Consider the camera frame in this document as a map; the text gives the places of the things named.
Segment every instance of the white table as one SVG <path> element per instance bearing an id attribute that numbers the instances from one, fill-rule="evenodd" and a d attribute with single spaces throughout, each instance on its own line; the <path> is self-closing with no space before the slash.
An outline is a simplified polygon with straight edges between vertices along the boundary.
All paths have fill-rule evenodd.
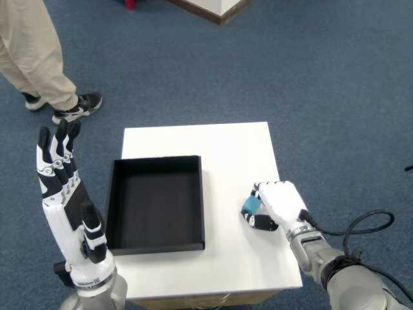
<path id="1" fill-rule="evenodd" d="M 250 228 L 241 206 L 257 181 L 278 180 L 267 123 L 127 128 L 122 158 L 200 155 L 205 250 L 116 256 L 129 300 L 301 287 L 284 232 Z"/>

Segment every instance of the blue object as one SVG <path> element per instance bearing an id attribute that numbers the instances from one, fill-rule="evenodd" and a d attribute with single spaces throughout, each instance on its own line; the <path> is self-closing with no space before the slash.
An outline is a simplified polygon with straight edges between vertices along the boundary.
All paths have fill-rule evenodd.
<path id="1" fill-rule="evenodd" d="M 251 195 L 244 203 L 242 211 L 246 211 L 250 214 L 255 214 L 257 212 L 259 205 L 261 205 L 261 200 Z"/>

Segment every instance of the shoe sole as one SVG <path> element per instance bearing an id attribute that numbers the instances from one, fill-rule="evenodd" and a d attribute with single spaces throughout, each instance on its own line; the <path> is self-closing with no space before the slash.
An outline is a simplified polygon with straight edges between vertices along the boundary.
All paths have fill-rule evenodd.
<path id="1" fill-rule="evenodd" d="M 30 111 L 37 111 L 40 110 L 41 108 L 44 107 L 44 105 L 46 104 L 46 102 L 44 101 L 39 101 L 37 103 L 29 103 L 26 101 L 26 109 L 30 110 Z"/>
<path id="2" fill-rule="evenodd" d="M 70 123 L 71 121 L 75 121 L 75 120 L 77 120 L 78 118 L 81 118 L 82 116 L 92 115 L 94 112 L 96 112 L 96 110 L 97 110 L 98 108 L 101 107 L 101 105 L 102 105 L 102 99 L 103 99 L 103 98 L 101 98 L 101 101 L 99 101 L 99 103 L 96 105 L 96 107 L 94 107 L 92 110 L 84 111 L 83 113 L 80 113 L 80 114 L 68 115 L 68 116 L 65 116 L 64 119 L 67 120 L 68 123 Z M 56 125 L 60 124 L 60 121 L 61 121 L 62 119 L 63 119 L 63 118 L 57 118 L 57 117 L 55 117 L 54 115 L 52 116 L 52 121 L 53 121 Z"/>

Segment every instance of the black box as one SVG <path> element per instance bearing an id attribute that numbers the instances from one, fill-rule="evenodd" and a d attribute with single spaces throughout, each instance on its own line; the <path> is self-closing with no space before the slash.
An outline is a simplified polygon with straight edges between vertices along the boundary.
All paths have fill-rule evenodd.
<path id="1" fill-rule="evenodd" d="M 201 157 L 115 160 L 106 210 L 114 255 L 205 248 Z"/>

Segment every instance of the black sneaker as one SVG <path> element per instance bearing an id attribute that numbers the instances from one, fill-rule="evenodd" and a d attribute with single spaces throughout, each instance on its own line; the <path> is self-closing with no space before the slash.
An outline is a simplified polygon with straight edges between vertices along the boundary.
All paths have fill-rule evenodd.
<path id="1" fill-rule="evenodd" d="M 30 111 L 40 110 L 47 103 L 40 96 L 34 97 L 26 92 L 22 92 L 21 94 L 26 98 L 26 109 Z"/>
<path id="2" fill-rule="evenodd" d="M 93 94 L 79 95 L 77 105 L 68 111 L 55 110 L 52 121 L 58 125 L 62 119 L 67 122 L 74 121 L 82 116 L 93 114 L 102 105 L 102 96 L 97 92 Z"/>

